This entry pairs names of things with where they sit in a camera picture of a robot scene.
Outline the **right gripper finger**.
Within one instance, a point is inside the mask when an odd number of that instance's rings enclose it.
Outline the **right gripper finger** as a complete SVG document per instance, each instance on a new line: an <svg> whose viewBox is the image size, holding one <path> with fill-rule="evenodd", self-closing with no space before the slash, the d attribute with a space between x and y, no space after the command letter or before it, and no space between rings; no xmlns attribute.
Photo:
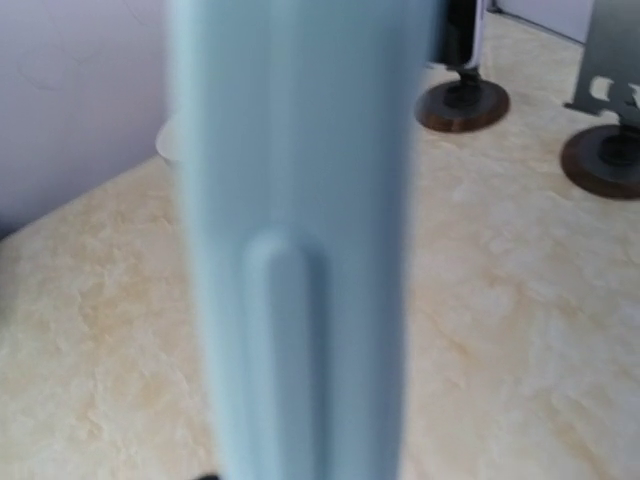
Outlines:
<svg viewBox="0 0 640 480"><path fill-rule="evenodd" d="M216 472L207 472L198 477L193 478L193 480L222 480L221 476Z"/></svg>

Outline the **phone with light-blue case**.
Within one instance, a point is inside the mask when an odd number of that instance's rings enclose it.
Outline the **phone with light-blue case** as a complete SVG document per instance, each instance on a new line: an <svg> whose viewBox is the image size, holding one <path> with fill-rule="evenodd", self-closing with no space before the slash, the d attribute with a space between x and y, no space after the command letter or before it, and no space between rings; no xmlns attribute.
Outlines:
<svg viewBox="0 0 640 480"><path fill-rule="evenodd" d="M436 1L172 1L180 203L226 479L394 479Z"/></svg>

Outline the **folding phone stand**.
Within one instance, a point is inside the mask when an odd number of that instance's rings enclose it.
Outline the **folding phone stand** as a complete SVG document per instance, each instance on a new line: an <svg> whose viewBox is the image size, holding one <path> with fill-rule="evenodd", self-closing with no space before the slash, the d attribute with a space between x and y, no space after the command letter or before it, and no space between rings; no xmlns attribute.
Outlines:
<svg viewBox="0 0 640 480"><path fill-rule="evenodd" d="M607 199L639 198L639 3L596 1L575 91L565 107L617 116L563 145L560 166L580 189Z"/></svg>
<svg viewBox="0 0 640 480"><path fill-rule="evenodd" d="M469 133L501 121L510 98L499 84L484 79L478 67L455 69L459 78L427 89L414 115L421 126L440 133Z"/></svg>

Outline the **phone with lilac case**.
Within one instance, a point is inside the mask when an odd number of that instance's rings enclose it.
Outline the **phone with lilac case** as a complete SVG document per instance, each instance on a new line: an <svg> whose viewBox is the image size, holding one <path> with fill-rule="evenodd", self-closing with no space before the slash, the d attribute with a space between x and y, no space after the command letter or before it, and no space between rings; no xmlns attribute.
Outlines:
<svg viewBox="0 0 640 480"><path fill-rule="evenodd" d="M448 69L472 69L480 64L485 0L445 2L445 25L436 62Z"/></svg>

